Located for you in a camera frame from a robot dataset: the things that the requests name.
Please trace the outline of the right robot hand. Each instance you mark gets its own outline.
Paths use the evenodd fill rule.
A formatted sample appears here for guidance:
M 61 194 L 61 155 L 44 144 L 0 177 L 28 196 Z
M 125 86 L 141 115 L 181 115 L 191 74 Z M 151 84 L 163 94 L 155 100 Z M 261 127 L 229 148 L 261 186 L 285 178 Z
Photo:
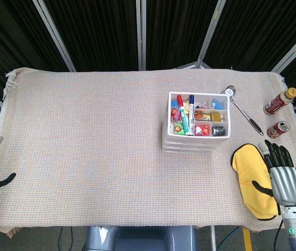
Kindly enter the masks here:
M 253 180 L 253 186 L 260 192 L 271 196 L 277 204 L 287 207 L 296 205 L 296 167 L 284 146 L 265 140 L 258 143 L 259 151 L 266 165 L 271 188 Z

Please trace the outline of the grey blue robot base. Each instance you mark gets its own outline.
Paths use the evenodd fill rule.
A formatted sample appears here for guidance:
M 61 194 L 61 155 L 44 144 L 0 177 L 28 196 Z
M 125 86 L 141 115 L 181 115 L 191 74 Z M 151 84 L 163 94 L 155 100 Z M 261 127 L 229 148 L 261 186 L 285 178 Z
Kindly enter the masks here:
M 90 226 L 83 251 L 198 251 L 193 226 Z

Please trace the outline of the clear plastic drawer organizer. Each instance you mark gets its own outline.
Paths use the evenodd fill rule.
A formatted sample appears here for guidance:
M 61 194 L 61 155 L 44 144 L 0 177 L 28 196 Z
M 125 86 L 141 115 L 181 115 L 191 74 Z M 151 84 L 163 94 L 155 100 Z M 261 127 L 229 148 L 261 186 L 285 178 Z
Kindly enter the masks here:
M 180 122 L 170 121 L 170 103 L 171 100 L 177 100 L 177 95 L 181 95 L 183 99 L 183 106 L 186 102 L 189 102 L 189 95 L 194 95 L 194 113 L 195 111 L 202 111 L 205 113 L 218 112 L 224 118 L 223 122 L 211 122 L 211 121 L 198 121 L 194 119 L 194 127 L 196 125 L 209 125 L 211 129 L 210 136 L 195 136 L 190 135 L 177 135 L 173 134 L 173 124 Z M 224 109 L 195 109 L 195 104 L 202 101 L 212 100 L 219 101 Z M 189 128 L 189 115 L 186 114 L 186 119 Z M 226 129 L 226 136 L 212 136 L 213 126 L 223 126 Z M 163 122 L 163 150 L 166 152 L 190 152 L 196 153 L 201 151 L 212 151 L 221 146 L 231 137 L 231 120 L 230 120 L 230 98 L 226 94 L 206 94 L 206 93 L 177 93 L 170 92 L 168 94 L 168 104 L 166 108 L 166 115 Z

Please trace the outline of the yellow cleaning cloth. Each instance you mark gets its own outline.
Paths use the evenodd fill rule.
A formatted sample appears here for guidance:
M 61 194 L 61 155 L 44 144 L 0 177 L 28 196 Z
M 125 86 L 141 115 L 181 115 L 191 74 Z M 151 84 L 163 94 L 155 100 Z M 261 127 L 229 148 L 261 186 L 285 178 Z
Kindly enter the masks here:
M 259 149 L 252 144 L 240 146 L 232 154 L 231 166 L 237 172 L 244 204 L 255 218 L 269 221 L 280 215 L 269 172 Z

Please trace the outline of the red drink can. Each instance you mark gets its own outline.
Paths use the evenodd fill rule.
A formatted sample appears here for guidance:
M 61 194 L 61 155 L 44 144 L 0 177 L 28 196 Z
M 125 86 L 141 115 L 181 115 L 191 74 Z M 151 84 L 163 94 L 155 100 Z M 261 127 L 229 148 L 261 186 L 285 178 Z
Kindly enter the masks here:
M 285 134 L 286 132 L 288 132 L 289 129 L 290 129 L 290 126 L 287 122 L 278 121 L 267 129 L 267 135 L 272 139 L 276 139 L 282 136 L 283 134 Z

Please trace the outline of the yellow table leg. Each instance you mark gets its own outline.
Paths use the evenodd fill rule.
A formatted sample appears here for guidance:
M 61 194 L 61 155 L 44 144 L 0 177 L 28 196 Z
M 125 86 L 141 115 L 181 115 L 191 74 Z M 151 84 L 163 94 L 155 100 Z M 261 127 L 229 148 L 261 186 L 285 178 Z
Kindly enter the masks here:
M 253 251 L 252 241 L 251 241 L 251 233 L 250 233 L 249 229 L 247 229 L 246 227 L 243 227 L 242 230 L 243 230 L 245 251 Z

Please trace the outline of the red bottle with yellow cap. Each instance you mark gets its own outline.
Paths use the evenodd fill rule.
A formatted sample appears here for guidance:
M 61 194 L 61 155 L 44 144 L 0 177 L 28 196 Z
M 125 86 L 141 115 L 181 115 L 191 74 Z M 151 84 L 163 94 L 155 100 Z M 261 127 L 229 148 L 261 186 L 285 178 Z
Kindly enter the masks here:
M 284 106 L 293 102 L 296 98 L 296 88 L 291 87 L 282 91 L 273 100 L 264 105 L 263 111 L 267 115 L 274 115 Z

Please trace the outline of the grey metal table leg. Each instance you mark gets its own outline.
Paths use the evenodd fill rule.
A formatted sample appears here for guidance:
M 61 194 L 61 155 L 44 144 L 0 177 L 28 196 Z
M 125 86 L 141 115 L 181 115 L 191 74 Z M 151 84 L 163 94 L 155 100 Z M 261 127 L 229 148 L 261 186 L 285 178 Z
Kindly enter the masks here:
M 210 226 L 210 239 L 211 239 L 211 251 L 216 251 L 216 240 L 215 240 L 215 227 L 214 225 Z

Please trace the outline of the red wrapped candies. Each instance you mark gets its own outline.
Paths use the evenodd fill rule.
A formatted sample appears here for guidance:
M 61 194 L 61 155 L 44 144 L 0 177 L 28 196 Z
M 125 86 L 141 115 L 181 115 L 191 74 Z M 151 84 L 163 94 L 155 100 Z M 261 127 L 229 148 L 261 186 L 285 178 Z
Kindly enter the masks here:
M 194 127 L 195 136 L 210 136 L 211 129 L 209 125 L 196 125 Z

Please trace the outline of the beige woven tablecloth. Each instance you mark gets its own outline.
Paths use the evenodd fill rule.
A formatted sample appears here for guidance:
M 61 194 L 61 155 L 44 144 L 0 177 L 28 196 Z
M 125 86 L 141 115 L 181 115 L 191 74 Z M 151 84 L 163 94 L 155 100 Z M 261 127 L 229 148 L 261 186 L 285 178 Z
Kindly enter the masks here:
M 13 71 L 0 114 L 0 231 L 34 226 L 243 225 L 277 228 L 280 217 L 256 219 L 245 206 L 232 153 L 259 135 L 231 108 L 231 137 L 215 151 L 162 150 L 170 92 L 219 94 L 237 102 L 262 129 L 285 120 L 276 140 L 296 166 L 296 115 L 276 116 L 266 102 L 285 89 L 271 72 L 190 69 L 144 72 Z

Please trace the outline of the white marker with blue cap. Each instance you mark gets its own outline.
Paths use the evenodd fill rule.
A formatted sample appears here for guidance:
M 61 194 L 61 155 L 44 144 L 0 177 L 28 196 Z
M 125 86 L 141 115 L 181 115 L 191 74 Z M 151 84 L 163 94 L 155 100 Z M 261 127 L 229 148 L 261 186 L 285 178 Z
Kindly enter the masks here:
M 194 95 L 189 95 L 189 131 L 190 135 L 193 135 L 194 132 Z

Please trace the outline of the green marker with red cap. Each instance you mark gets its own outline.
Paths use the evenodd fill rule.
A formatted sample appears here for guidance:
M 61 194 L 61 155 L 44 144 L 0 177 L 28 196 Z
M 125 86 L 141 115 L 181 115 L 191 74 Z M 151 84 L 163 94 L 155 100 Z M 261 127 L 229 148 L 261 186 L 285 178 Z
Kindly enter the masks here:
M 186 113 L 185 113 L 185 109 L 183 106 L 183 99 L 181 95 L 177 95 L 177 102 L 179 105 L 179 113 L 181 116 L 181 120 L 182 120 L 182 124 L 183 124 L 183 128 L 184 128 L 184 133 L 185 135 L 189 134 L 189 128 L 188 128 L 188 123 L 187 123 L 187 119 L 186 119 Z

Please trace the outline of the red pink candy packet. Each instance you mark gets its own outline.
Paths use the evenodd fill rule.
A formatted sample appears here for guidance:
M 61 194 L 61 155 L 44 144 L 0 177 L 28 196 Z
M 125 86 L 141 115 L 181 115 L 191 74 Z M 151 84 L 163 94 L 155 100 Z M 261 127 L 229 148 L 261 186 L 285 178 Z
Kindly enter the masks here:
M 170 121 L 180 122 L 179 105 L 177 100 L 171 100 L 170 103 Z

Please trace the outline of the brown yellow keychain trinket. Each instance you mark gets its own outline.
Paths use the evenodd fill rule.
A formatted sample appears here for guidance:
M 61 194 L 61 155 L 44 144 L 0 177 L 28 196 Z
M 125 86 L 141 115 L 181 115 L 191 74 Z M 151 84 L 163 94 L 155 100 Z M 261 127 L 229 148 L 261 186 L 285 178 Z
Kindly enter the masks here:
M 205 113 L 202 111 L 195 111 L 194 119 L 198 121 L 223 122 L 224 118 L 218 112 Z

